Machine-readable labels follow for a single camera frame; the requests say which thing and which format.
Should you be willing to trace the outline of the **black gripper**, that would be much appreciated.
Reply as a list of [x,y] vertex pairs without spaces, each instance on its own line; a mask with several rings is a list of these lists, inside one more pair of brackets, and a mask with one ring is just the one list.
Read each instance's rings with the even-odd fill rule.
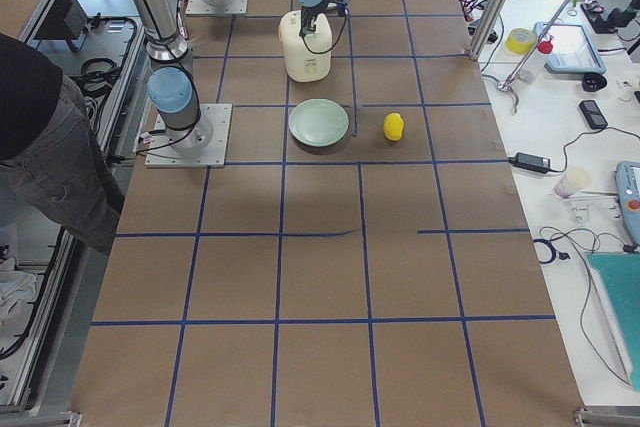
[[328,0],[321,0],[317,5],[311,7],[303,6],[300,11],[301,15],[301,32],[315,32],[316,21],[320,14],[326,12]]

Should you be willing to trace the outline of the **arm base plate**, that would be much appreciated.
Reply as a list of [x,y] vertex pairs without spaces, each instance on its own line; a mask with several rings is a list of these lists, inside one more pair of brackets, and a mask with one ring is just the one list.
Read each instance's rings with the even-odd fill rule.
[[148,168],[223,168],[226,161],[231,104],[201,104],[199,122],[183,133],[167,130],[159,114],[151,137],[142,148]]
[[187,0],[186,15],[195,17],[244,15],[248,0]]

